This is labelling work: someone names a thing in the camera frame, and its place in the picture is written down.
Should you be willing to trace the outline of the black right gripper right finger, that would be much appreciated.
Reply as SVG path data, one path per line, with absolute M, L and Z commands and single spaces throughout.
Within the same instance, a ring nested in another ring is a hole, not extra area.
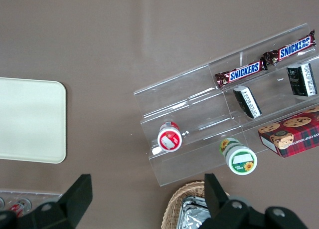
M 205 174 L 204 197 L 210 212 L 203 229 L 263 229 L 264 214 L 240 197 L 229 198 L 214 174 Z

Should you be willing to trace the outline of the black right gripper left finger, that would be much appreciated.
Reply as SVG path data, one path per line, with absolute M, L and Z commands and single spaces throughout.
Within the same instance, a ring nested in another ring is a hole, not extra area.
M 93 199 L 90 174 L 82 174 L 56 202 L 45 202 L 18 219 L 20 229 L 74 229 Z

